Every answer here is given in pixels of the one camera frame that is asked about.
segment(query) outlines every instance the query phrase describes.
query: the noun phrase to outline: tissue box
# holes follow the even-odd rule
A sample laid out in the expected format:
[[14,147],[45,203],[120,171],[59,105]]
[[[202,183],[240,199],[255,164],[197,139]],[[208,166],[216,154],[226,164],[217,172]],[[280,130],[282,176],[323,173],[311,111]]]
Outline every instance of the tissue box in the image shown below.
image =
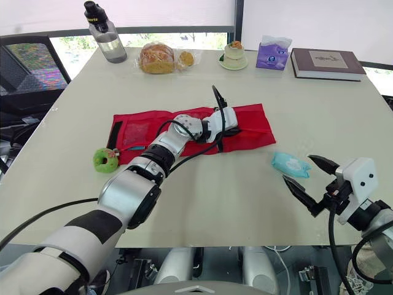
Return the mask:
[[283,70],[288,59],[288,47],[291,39],[262,36],[259,44],[257,68]]
[[277,44],[259,44],[257,68],[283,70],[288,59],[288,48],[282,48]]

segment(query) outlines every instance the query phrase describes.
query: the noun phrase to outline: blue packet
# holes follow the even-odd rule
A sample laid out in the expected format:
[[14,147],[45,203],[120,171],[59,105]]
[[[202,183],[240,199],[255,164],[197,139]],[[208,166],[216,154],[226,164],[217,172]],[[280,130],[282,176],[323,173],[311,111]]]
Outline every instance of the blue packet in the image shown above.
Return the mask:
[[275,152],[271,164],[275,169],[293,177],[309,178],[311,165],[285,152]]

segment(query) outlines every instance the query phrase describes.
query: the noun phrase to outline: white table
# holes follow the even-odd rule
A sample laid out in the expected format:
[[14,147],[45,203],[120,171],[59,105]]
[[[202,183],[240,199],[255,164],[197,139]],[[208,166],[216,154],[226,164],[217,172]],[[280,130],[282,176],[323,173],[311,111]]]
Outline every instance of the white table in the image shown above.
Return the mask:
[[[367,78],[295,79],[289,62],[285,71],[255,68],[255,52],[247,52],[246,69],[227,71],[218,51],[204,51],[185,73],[149,75],[135,68],[138,51],[127,49],[129,58],[119,65],[95,52],[54,104],[0,184],[0,237],[48,207],[99,195],[111,175],[97,173],[91,158],[106,145],[113,114],[214,107],[212,84],[231,106],[263,103],[278,143],[188,162],[164,182],[148,220],[117,246],[328,244],[327,212],[313,218],[290,194],[270,165],[274,151],[338,163],[373,157],[379,177],[373,200],[393,205],[393,112]],[[299,182],[320,200],[331,180],[313,165],[310,179]],[[39,243],[93,208],[51,213],[13,242]],[[339,244],[359,241],[351,226],[337,224],[336,236]]]

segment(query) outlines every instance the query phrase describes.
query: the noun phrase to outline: small plate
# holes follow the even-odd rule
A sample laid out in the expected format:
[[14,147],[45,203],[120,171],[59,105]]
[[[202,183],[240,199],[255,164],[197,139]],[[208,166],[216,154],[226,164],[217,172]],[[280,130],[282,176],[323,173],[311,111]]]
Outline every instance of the small plate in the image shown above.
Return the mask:
[[224,65],[223,61],[219,60],[218,62],[221,65],[221,67],[223,67],[224,69],[230,69],[231,71],[237,71],[239,69],[244,69],[246,66],[248,66],[248,59],[246,57],[245,57],[245,59],[246,59],[246,64],[244,66],[240,66],[239,68],[229,68],[228,66]]

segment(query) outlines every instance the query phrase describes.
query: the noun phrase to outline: brown book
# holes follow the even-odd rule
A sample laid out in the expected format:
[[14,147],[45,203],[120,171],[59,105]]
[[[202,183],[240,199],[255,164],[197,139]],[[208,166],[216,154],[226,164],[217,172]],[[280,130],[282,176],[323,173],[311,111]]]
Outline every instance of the brown book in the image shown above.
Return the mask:
[[366,72],[351,51],[293,48],[296,78],[361,81]]

